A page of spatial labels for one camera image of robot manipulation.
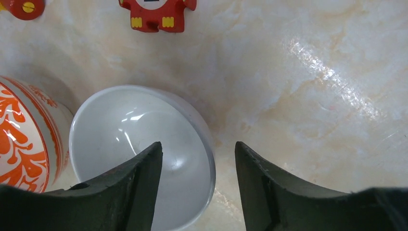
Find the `white orange pattern bowl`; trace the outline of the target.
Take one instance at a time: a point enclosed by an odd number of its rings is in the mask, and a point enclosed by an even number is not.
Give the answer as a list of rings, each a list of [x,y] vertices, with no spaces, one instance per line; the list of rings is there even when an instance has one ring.
[[[72,113],[40,88],[0,78],[0,182],[43,193],[69,162]]]

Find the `small white bowl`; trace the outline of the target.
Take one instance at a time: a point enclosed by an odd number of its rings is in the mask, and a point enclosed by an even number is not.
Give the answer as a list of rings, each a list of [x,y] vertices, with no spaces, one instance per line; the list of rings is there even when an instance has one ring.
[[[131,159],[154,142],[163,152],[152,230],[180,231],[209,206],[216,183],[208,125],[181,97],[136,85],[89,97],[76,112],[69,153],[80,182]]]

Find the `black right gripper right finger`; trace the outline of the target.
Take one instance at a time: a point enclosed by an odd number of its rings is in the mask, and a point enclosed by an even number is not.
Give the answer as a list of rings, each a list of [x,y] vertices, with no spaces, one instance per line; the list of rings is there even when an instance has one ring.
[[[405,231],[406,187],[344,193],[303,180],[267,161],[245,143],[235,162],[248,231]]]

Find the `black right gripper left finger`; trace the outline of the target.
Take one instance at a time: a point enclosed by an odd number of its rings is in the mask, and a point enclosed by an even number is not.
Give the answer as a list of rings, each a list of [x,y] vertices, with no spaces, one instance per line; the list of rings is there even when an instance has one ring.
[[[149,231],[161,176],[162,145],[70,189],[44,193],[0,187],[3,231]]]

